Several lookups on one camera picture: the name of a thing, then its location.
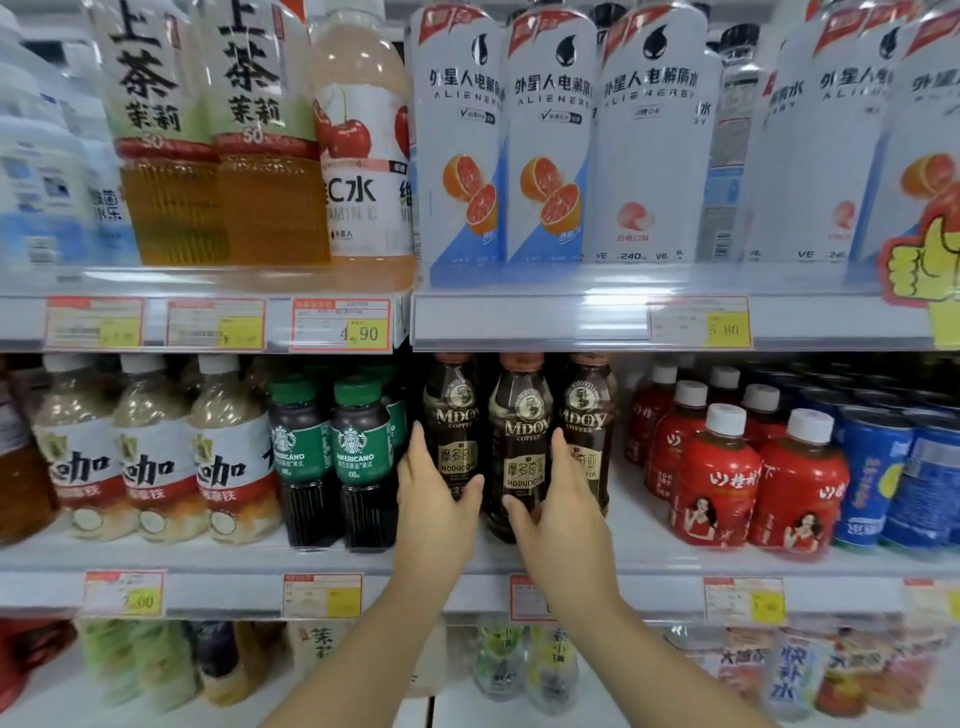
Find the mdoy coffee bottle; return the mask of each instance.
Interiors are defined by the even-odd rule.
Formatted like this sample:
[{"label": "mdoy coffee bottle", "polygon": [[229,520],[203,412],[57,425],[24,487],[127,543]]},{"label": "mdoy coffee bottle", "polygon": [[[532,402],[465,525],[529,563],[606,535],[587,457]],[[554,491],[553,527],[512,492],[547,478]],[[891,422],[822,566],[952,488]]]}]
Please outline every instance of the mdoy coffee bottle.
[{"label": "mdoy coffee bottle", "polygon": [[490,528],[508,544],[516,538],[502,498],[532,511],[546,497],[553,397],[540,373],[542,353],[502,353],[504,372],[490,397],[492,470],[487,498]]},{"label": "mdoy coffee bottle", "polygon": [[596,353],[572,353],[568,384],[564,389],[560,418],[570,454],[583,467],[587,483],[607,515],[610,494],[607,473],[616,418],[616,379],[610,358]]},{"label": "mdoy coffee bottle", "polygon": [[437,366],[423,389],[426,447],[457,500],[480,472],[480,382],[468,353],[434,354]]}]

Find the plastic bottle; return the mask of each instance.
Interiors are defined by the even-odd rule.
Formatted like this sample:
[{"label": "plastic bottle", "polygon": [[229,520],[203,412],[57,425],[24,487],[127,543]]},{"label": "plastic bottle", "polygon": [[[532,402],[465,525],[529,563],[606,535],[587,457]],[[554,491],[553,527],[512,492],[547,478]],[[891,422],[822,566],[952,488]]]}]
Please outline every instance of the plastic bottle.
[{"label": "plastic bottle", "polygon": [[[326,265],[326,187],[303,0],[195,2],[232,262]],[[270,240],[271,245],[264,245]]]},{"label": "plastic bottle", "polygon": [[747,540],[763,466],[743,439],[747,413],[712,404],[707,425],[684,445],[670,508],[670,528],[695,546],[736,548]]},{"label": "plastic bottle", "polygon": [[326,0],[314,36],[317,142],[330,254],[349,289],[413,284],[410,76],[384,36],[383,0]]},{"label": "plastic bottle", "polygon": [[147,265],[231,262],[196,29],[173,0],[84,0]]}]

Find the person's right hand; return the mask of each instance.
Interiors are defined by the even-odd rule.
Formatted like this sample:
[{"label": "person's right hand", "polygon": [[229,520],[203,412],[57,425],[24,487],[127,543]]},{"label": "person's right hand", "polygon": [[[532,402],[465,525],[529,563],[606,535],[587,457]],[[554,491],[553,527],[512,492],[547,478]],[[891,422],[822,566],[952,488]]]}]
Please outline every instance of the person's right hand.
[{"label": "person's right hand", "polygon": [[564,627],[603,618],[622,604],[616,584],[613,541],[587,476],[559,428],[554,430],[550,490],[540,522],[513,496],[503,505],[523,563]]}]

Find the red label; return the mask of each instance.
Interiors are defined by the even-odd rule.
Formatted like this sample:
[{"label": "red label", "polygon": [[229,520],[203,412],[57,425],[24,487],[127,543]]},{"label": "red label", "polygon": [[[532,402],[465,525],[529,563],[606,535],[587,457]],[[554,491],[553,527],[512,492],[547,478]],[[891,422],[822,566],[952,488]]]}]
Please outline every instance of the red label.
[{"label": "red label", "polygon": [[750,524],[754,546],[813,553],[829,547],[850,484],[843,455],[802,457],[775,440],[760,449],[763,477]]},{"label": "red label", "polygon": [[688,544],[730,548],[747,540],[763,463],[748,445],[728,450],[692,438],[684,448],[670,527]]},{"label": "red label", "polygon": [[685,417],[677,412],[666,414],[657,425],[650,462],[647,465],[647,490],[657,497],[670,498],[684,455],[685,443],[706,426],[703,410],[698,417]]}]

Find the green label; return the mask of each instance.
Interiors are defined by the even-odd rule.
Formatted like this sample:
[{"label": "green label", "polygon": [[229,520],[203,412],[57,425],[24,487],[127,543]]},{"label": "green label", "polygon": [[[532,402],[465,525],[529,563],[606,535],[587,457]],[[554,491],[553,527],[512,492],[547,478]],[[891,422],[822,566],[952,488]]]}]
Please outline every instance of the green label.
[{"label": "green label", "polygon": [[390,424],[368,430],[353,425],[332,429],[334,467],[341,481],[373,483],[387,476],[394,465]]}]

